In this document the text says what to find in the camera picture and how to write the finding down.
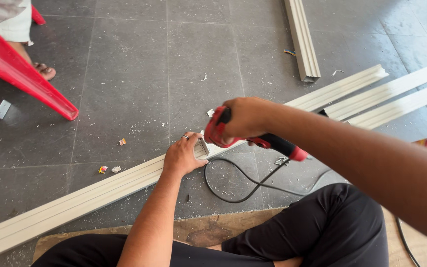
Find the chair leg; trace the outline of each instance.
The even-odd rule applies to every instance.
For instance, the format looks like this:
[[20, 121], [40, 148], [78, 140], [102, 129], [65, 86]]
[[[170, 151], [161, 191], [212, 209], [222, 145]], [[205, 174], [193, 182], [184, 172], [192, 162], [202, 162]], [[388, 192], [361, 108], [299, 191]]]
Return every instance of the chair leg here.
[[0, 78], [32, 95], [72, 121], [78, 109], [47, 82], [0, 36]]
[[37, 25], [44, 25], [45, 24], [45, 19], [42, 17], [42, 15], [39, 13], [39, 11], [37, 11], [37, 9], [32, 6], [32, 20], [37, 24]]

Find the plastic shavings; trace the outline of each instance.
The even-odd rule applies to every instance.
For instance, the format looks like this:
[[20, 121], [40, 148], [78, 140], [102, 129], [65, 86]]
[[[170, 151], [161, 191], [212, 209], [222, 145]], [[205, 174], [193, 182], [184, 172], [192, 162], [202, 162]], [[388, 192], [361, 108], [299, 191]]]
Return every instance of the plastic shavings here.
[[98, 170], [98, 173], [105, 173], [105, 171], [108, 169], [108, 167], [106, 166], [102, 166], [100, 167], [100, 169]]
[[334, 71], [334, 73], [331, 75], [331, 77], [332, 77], [332, 76], [334, 76], [337, 72], [345, 73], [343, 70], [336, 70], [336, 71]]
[[285, 50], [284, 50], [284, 53], [290, 53], [290, 54], [292, 54], [293, 56], [296, 56], [296, 52], [294, 52], [294, 51], [290, 51], [290, 50], [287, 50], [287, 49], [285, 49]]
[[215, 113], [215, 111], [213, 111], [213, 109], [207, 111], [207, 115], [209, 115], [209, 118], [212, 118], [214, 116], [213, 115], [214, 113]]
[[114, 167], [113, 169], [111, 169], [111, 171], [114, 172], [114, 173], [118, 173], [121, 170], [122, 170], [122, 167], [120, 167], [120, 166]]

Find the gray tile floor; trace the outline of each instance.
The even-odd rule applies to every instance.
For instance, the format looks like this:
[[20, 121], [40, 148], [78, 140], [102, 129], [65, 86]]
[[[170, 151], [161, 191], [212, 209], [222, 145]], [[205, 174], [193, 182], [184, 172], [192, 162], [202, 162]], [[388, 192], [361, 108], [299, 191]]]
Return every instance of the gray tile floor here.
[[[305, 0], [322, 78], [300, 82], [282, 0], [33, 0], [47, 24], [34, 25], [36, 62], [54, 66], [51, 83], [80, 109], [68, 122], [0, 80], [13, 106], [0, 121], [0, 222], [159, 156], [186, 130], [205, 127], [210, 108], [236, 96], [278, 103], [375, 64], [382, 84], [427, 66], [427, 1]], [[376, 129], [407, 142], [427, 137], [427, 107]], [[118, 141], [126, 138], [120, 147]], [[277, 153], [235, 148], [233, 159], [264, 177]], [[252, 184], [215, 162], [212, 183], [225, 196]], [[328, 167], [292, 163], [272, 183], [310, 189]], [[133, 222], [152, 187], [51, 233]], [[241, 204], [213, 197], [199, 170], [182, 181], [176, 218], [285, 206], [299, 197], [261, 189]], [[35, 241], [0, 255], [0, 266], [28, 266]]]

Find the person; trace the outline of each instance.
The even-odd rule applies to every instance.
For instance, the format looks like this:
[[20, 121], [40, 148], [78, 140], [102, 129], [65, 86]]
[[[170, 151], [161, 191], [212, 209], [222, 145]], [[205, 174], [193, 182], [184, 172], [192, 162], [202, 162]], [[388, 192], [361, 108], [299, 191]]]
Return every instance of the person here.
[[181, 178], [207, 163], [193, 155], [202, 136], [187, 132], [168, 149], [159, 181], [129, 235], [74, 237], [53, 246], [32, 267], [388, 266], [380, 204], [427, 234], [426, 149], [256, 97], [223, 105], [232, 110], [223, 143], [276, 134], [354, 185], [325, 186], [217, 246], [173, 241]]
[[0, 0], [0, 36], [49, 81], [56, 75], [53, 67], [32, 62], [24, 45], [31, 44], [29, 32], [32, 23], [31, 0]]

